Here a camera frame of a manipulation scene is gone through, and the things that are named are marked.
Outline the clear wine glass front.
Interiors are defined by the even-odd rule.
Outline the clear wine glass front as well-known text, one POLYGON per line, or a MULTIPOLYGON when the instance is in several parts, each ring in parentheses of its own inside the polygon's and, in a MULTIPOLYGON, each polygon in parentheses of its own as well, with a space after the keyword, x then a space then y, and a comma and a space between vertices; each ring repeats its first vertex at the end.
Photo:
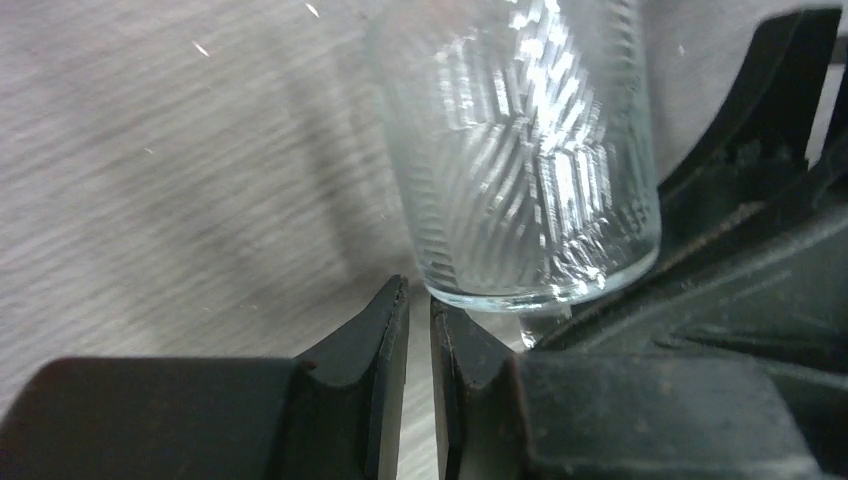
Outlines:
POLYGON ((431 295, 527 347, 638 280, 662 225, 638 1, 394 1, 366 41, 431 295))

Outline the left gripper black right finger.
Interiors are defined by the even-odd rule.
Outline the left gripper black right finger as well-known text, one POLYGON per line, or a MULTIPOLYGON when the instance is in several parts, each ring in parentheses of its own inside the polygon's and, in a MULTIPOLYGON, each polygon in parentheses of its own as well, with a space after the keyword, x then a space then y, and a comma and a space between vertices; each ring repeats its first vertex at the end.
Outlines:
POLYGON ((444 479, 821 479, 765 371, 732 358, 519 353, 430 304, 444 479))

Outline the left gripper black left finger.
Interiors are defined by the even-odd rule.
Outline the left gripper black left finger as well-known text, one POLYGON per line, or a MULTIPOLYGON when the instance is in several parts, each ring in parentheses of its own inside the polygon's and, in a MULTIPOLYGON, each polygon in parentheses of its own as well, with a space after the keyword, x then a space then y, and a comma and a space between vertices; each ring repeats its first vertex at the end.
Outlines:
POLYGON ((66 357, 1 423, 5 479, 393 479, 408 283, 293 358, 66 357))

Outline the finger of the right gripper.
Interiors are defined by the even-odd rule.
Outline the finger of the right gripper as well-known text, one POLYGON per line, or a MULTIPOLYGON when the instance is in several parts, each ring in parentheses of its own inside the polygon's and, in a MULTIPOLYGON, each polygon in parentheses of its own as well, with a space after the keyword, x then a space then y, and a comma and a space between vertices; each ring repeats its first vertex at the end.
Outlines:
POLYGON ((643 280, 535 352, 699 355, 771 378, 824 474, 847 470, 847 90, 804 152, 838 7, 763 21, 713 124, 663 182, 666 237, 643 280))

